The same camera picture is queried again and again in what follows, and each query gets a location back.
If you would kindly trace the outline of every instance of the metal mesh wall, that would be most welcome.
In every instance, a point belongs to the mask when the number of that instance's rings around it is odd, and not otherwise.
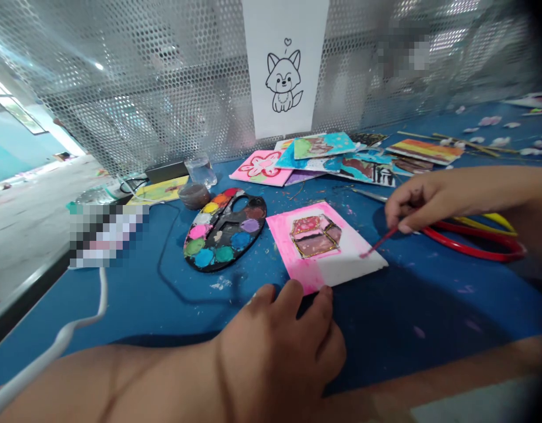
[[[529,27],[513,0],[331,0],[313,130],[524,94]],[[0,0],[0,55],[111,173],[279,139],[254,137],[240,0]]]

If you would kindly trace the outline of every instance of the cable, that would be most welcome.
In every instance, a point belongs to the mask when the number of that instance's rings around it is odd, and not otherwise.
[[[92,325],[104,317],[108,303],[108,283],[104,267],[100,268],[99,276],[100,303],[98,313],[93,317],[75,320],[63,326],[55,337],[52,346],[0,389],[0,414],[29,384],[34,382],[36,377],[65,352],[73,338],[75,329]]]

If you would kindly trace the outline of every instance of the white paper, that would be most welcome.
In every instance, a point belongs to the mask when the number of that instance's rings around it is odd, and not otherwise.
[[[312,129],[329,0],[243,0],[257,139]]]

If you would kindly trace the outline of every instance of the paint palette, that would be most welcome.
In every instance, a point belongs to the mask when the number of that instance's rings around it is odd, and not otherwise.
[[[247,199],[240,211],[234,204]],[[196,270],[220,270],[240,258],[257,239],[265,224],[267,205],[262,197],[230,188],[204,206],[184,242],[184,258]]]

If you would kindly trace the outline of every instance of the painted card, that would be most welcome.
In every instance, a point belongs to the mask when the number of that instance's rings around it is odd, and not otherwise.
[[[311,170],[294,170],[290,178],[284,183],[284,186],[294,185],[296,183],[305,182],[310,179],[317,178],[327,174],[327,172],[313,172]]]
[[[230,175],[230,179],[283,186],[292,174],[292,170],[276,167],[281,156],[280,151],[257,150]]]
[[[141,187],[136,194],[139,197],[151,200],[152,202],[156,201],[173,201],[179,199],[179,187],[185,185],[188,181],[188,176],[182,176],[175,179],[170,179],[153,185],[147,185]],[[151,202],[140,200],[137,197],[132,197],[128,201],[129,206],[137,206],[138,204],[142,205],[151,205]]]
[[[318,157],[315,159],[294,159],[294,143],[282,153],[278,159],[277,167],[282,169],[313,170],[315,172],[339,173],[342,156]]]
[[[392,159],[385,156],[352,153],[343,156],[339,176],[375,185],[396,186]]]
[[[368,147],[379,146],[386,138],[388,138],[388,135],[366,132],[353,132],[349,134],[349,138],[351,138],[353,142],[361,144],[359,150],[364,150]]]
[[[257,139],[312,129],[329,0],[243,0]]]
[[[328,203],[267,217],[267,223],[292,279],[304,295],[372,273],[388,263]]]
[[[386,148],[387,151],[414,159],[425,160],[437,165],[450,165],[458,159],[464,150],[454,147],[444,147],[438,144],[430,144],[423,141],[405,139]]]
[[[312,157],[327,157],[357,151],[360,147],[351,141],[345,132],[323,136],[301,137],[294,139],[294,158],[296,160]]]

